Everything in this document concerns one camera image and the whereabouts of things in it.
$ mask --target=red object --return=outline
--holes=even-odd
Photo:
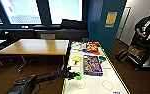
[[[98,46],[96,44],[86,44],[86,51],[88,52],[98,52]]]
[[[96,44],[97,46],[100,45],[99,42],[88,42],[89,44]]]

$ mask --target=toy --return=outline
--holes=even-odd
[[[103,71],[98,56],[84,55],[84,74],[102,76]]]

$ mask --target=wall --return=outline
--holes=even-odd
[[[127,45],[130,45],[132,37],[135,33],[135,24],[141,18],[150,15],[150,0],[127,0],[125,7],[131,7],[131,11],[122,34],[121,30],[118,30],[116,37],[119,38],[119,35],[121,34],[120,40]]]
[[[100,42],[108,55],[110,54],[125,4],[126,0],[90,1],[88,18],[89,38],[91,41]],[[105,28],[108,12],[117,12],[117,18],[113,28]]]

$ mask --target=white table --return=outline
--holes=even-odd
[[[85,44],[82,44],[80,49],[84,49]],[[65,79],[62,94],[129,94],[129,90],[123,83],[117,71],[113,67],[112,63],[106,56],[105,52],[101,47],[98,51],[102,56],[106,57],[106,61],[101,64],[103,69],[102,76],[91,76],[83,74],[83,56],[84,55],[94,55],[85,53],[78,50],[71,49],[69,56],[69,64],[71,66],[71,71],[80,72],[82,74],[81,80],[67,80]],[[73,57],[80,56],[81,61],[74,65]]]

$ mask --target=white wall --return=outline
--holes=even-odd
[[[121,34],[121,29],[118,29],[116,37],[130,45],[132,37],[135,33],[134,26],[135,24],[143,17],[150,15],[150,0],[127,0],[125,7],[131,7],[131,11],[128,17],[128,20],[125,24],[123,32]],[[121,23],[119,27],[123,26],[123,21],[126,18],[128,9],[125,9]]]

